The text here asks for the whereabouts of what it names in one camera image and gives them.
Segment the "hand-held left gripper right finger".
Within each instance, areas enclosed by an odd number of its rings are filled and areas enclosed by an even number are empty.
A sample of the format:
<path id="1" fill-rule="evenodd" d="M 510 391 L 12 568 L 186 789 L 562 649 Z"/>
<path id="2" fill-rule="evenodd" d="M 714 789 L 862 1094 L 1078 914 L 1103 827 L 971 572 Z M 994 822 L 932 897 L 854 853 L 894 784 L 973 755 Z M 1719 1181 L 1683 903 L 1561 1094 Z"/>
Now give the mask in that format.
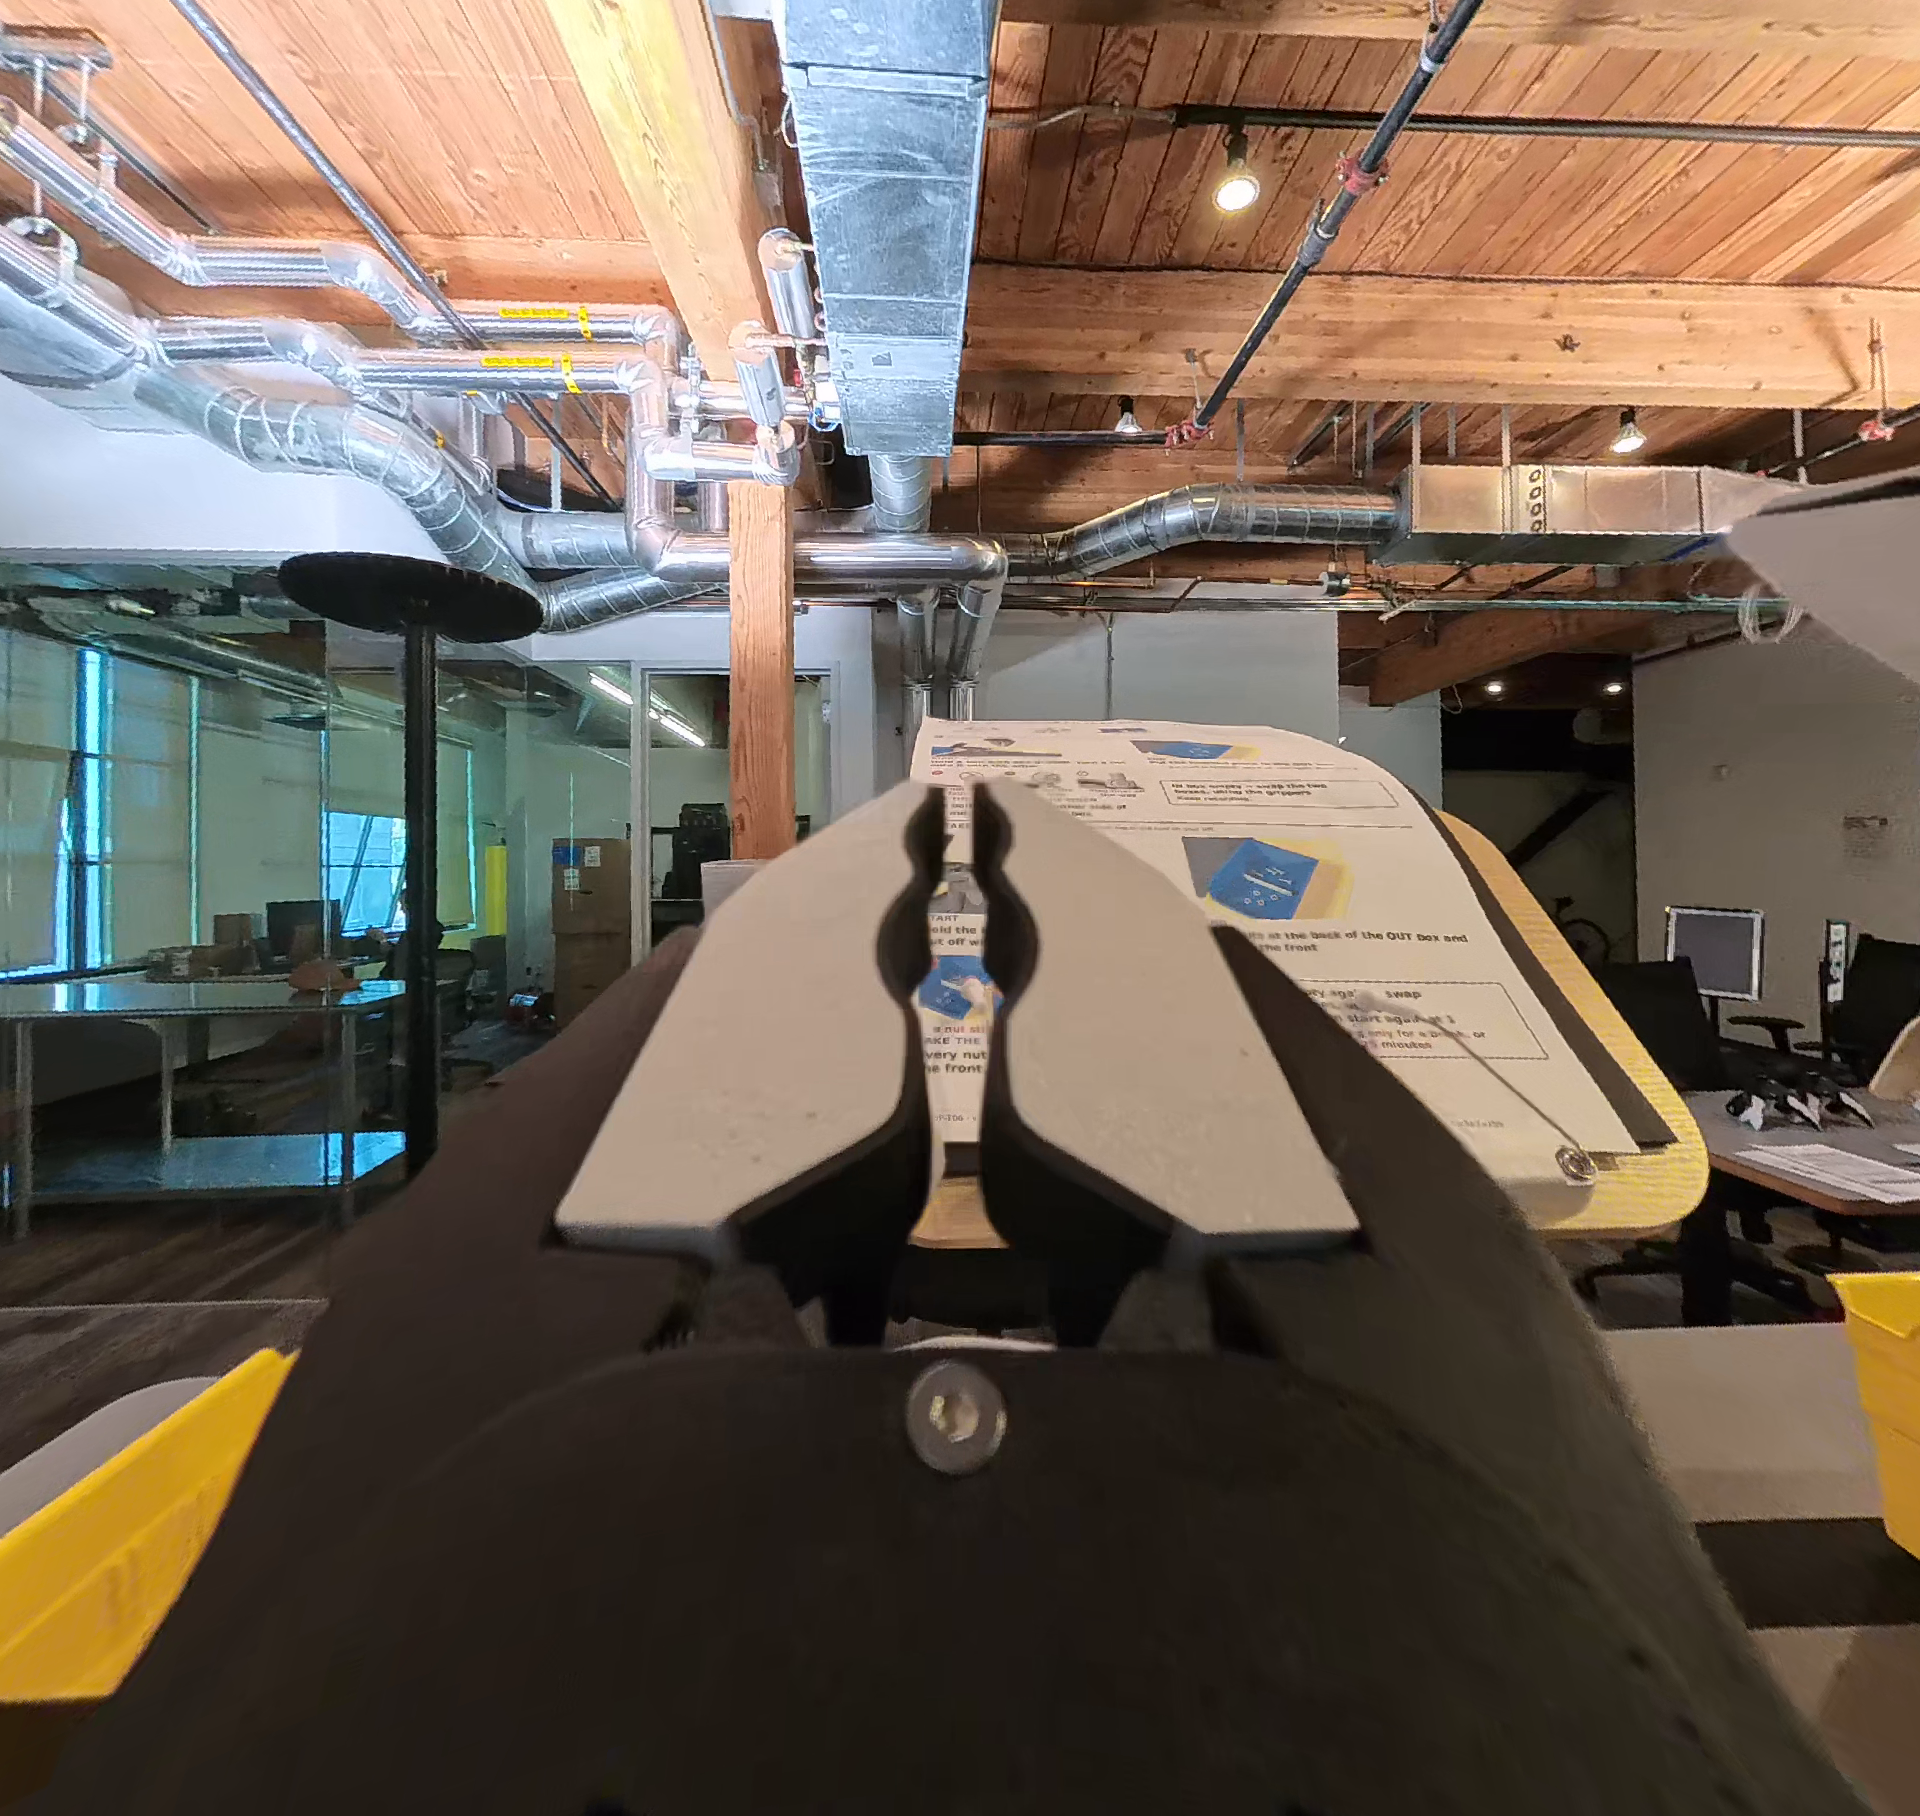
<path id="1" fill-rule="evenodd" d="M 1142 1275 L 1351 1244 L 1357 1211 L 1212 926 L 1159 869 L 1040 790 L 980 782 L 973 873 L 997 1016 L 983 1198 L 1043 1269 L 1062 1345 Z"/>

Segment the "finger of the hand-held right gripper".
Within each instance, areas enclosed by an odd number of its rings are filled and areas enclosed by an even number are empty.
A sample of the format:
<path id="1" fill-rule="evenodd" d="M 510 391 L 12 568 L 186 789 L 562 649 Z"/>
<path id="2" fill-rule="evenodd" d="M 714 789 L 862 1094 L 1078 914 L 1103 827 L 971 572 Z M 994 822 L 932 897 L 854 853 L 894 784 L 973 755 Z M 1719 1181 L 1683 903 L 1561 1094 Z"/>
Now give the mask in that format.
<path id="1" fill-rule="evenodd" d="M 1735 524 L 1735 555 L 1823 628 L 1919 683 L 1919 476 L 1812 485 Z"/>

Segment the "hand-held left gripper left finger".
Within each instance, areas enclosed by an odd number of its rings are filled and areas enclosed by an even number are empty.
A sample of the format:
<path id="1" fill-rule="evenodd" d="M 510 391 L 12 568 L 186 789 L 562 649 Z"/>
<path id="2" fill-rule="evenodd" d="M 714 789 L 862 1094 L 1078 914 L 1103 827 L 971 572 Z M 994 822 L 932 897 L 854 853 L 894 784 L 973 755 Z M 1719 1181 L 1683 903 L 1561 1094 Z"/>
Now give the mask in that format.
<path id="1" fill-rule="evenodd" d="M 944 873 L 938 789 L 906 781 L 797 844 L 691 959 L 556 1212 L 572 1245 L 773 1269 L 877 1345 L 930 1187 L 914 996 Z"/>

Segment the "yellow bin with divider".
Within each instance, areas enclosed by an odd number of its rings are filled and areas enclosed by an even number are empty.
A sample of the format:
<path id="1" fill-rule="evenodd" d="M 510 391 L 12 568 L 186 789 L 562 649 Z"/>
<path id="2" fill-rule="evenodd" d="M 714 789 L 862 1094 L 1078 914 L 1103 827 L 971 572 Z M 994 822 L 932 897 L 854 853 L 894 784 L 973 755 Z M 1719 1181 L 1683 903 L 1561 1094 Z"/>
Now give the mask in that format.
<path id="1" fill-rule="evenodd" d="M 4 1473 L 2 1698 L 107 1698 L 177 1603 L 294 1357 L 111 1400 Z"/>

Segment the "yellow plastic bin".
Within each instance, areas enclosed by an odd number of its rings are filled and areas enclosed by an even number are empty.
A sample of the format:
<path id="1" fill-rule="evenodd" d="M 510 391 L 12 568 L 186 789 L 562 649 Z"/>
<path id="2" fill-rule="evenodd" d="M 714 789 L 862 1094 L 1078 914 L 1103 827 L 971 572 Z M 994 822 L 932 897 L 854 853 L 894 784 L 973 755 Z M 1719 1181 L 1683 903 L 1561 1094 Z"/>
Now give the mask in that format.
<path id="1" fill-rule="evenodd" d="M 1919 1273 L 1837 1273 L 1860 1405 L 1877 1450 L 1886 1532 L 1919 1556 Z"/>

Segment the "stacked cardboard boxes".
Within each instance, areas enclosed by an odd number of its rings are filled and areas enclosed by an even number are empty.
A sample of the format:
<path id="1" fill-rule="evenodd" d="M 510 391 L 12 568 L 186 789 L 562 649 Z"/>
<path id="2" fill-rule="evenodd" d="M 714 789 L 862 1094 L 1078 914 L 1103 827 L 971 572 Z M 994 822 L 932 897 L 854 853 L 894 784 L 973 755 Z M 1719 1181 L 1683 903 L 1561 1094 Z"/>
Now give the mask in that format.
<path id="1" fill-rule="evenodd" d="M 556 838 L 553 877 L 554 994 L 564 1030 L 632 967 L 632 844 Z"/>

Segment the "printed instruction sheet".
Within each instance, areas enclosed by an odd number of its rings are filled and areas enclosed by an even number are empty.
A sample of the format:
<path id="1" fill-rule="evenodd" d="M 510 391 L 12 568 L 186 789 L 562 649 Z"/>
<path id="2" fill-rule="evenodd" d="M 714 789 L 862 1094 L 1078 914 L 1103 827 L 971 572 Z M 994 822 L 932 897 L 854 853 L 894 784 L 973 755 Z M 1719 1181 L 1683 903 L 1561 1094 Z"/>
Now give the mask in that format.
<path id="1" fill-rule="evenodd" d="M 1576 1052 L 1496 932 L 1435 816 L 1346 748 L 1260 725 L 923 725 L 911 772 L 950 792 L 1036 789 L 1159 869 L 1299 982 L 1498 1180 L 1627 1155 L 1639 1122 Z"/>

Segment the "black office chair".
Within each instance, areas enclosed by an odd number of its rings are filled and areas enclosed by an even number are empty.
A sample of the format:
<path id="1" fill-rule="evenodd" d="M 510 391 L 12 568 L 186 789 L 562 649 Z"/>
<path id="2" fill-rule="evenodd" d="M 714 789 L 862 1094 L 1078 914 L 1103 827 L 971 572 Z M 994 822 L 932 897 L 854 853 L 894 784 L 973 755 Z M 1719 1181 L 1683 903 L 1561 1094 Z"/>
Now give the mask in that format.
<path id="1" fill-rule="evenodd" d="M 1832 1008 L 1837 1060 L 1869 1083 L 1919 1014 L 1919 943 L 1860 932 L 1842 999 Z"/>
<path id="2" fill-rule="evenodd" d="M 1604 963 L 1595 981 L 1677 1092 L 1735 1085 L 1691 959 Z"/>

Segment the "shiny silver pipe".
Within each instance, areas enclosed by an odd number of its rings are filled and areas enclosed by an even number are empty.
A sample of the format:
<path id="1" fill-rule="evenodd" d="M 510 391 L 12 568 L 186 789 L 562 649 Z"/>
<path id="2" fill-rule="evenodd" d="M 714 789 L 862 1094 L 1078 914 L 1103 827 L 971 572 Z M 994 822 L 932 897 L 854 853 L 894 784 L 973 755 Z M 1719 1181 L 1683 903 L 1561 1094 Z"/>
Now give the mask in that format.
<path id="1" fill-rule="evenodd" d="M 628 614 L 722 595 L 734 579 L 722 533 L 677 529 L 657 561 L 632 553 L 619 514 L 498 511 L 496 525 L 533 571 L 564 571 L 540 587 L 545 628 L 591 628 Z M 794 533 L 794 587 L 898 590 L 987 587 L 1008 575 L 1005 549 L 980 537 L 925 531 Z"/>

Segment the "grey desk with papers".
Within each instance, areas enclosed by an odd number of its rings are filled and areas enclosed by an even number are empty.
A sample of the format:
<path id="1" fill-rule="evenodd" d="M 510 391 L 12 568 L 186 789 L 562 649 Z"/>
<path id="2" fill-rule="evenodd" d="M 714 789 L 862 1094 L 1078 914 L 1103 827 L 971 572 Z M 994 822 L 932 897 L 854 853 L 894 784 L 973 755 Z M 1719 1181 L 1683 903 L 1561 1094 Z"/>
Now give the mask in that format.
<path id="1" fill-rule="evenodd" d="M 1916 1111 L 1860 1092 L 1869 1120 L 1838 1120 L 1822 1131 L 1770 1122 L 1751 1128 L 1729 1111 L 1724 1092 L 1688 1095 L 1709 1155 L 1704 1201 L 1677 1229 L 1681 1322 L 1734 1327 L 1747 1300 L 1768 1300 L 1788 1315 L 1835 1322 L 1841 1301 L 1828 1273 L 1916 1266 Z M 1835 1148 L 1874 1159 L 1892 1181 L 1869 1198 L 1837 1195 L 1780 1165 L 1795 1148 Z M 1741 1212 L 1798 1206 L 1828 1236 L 1814 1250 L 1814 1273 L 1788 1263 L 1784 1245 L 1756 1245 L 1734 1236 Z"/>

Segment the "black floor lamp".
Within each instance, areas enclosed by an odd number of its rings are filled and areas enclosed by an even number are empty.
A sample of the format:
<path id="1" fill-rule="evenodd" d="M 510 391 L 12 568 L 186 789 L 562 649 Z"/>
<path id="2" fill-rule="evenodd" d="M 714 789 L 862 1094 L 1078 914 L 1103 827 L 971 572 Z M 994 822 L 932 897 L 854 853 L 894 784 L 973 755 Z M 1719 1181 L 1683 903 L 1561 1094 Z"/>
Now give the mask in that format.
<path id="1" fill-rule="evenodd" d="M 349 628 L 402 643 L 404 742 L 404 1135 L 405 1172 L 424 1172 L 440 1139 L 438 918 L 438 644 L 507 643 L 541 622 L 535 593 L 449 562 L 315 553 L 281 566 L 283 588 Z"/>

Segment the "foil box duct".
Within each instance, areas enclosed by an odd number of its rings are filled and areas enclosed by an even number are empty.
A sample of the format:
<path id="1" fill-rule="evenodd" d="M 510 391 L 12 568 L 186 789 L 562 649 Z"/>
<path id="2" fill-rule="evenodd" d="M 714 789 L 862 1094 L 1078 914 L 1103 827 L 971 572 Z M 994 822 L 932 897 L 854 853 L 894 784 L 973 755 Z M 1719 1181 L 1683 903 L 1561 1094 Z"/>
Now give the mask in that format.
<path id="1" fill-rule="evenodd" d="M 1799 483 L 1715 466 L 1438 464 L 1398 483 L 1406 565 L 1655 565 L 1719 543 Z"/>

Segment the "wooden support post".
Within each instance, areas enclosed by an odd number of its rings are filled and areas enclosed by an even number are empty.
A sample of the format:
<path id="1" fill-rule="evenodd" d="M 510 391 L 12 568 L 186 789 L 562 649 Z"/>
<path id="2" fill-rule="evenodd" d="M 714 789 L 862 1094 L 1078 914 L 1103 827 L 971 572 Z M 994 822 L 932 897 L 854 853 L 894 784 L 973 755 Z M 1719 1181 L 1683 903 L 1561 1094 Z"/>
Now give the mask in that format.
<path id="1" fill-rule="evenodd" d="M 792 519 L 784 489 L 730 496 L 734 859 L 773 860 L 797 841 Z"/>

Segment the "flexible silver duct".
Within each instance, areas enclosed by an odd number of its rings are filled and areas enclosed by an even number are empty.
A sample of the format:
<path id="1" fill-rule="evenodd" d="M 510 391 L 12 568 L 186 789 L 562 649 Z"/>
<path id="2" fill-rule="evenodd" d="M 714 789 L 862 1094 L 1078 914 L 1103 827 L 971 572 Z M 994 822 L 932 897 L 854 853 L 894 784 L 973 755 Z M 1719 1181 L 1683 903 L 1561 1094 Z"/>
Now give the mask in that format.
<path id="1" fill-rule="evenodd" d="M 1408 531 L 1392 490 L 1310 483 L 1219 483 L 1154 492 L 1065 531 L 1011 539 L 1011 575 L 1080 580 L 1142 559 L 1204 543 L 1360 546 L 1380 549 Z"/>

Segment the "galvanised rectangular duct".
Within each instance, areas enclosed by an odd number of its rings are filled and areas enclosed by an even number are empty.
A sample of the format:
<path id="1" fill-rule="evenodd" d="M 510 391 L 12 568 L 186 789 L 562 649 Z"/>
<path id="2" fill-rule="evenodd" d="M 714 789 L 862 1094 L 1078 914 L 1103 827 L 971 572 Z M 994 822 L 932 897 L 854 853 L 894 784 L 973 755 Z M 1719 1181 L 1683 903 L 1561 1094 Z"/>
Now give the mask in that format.
<path id="1" fill-rule="evenodd" d="M 770 0 L 847 443 L 952 450 L 1003 0 Z"/>

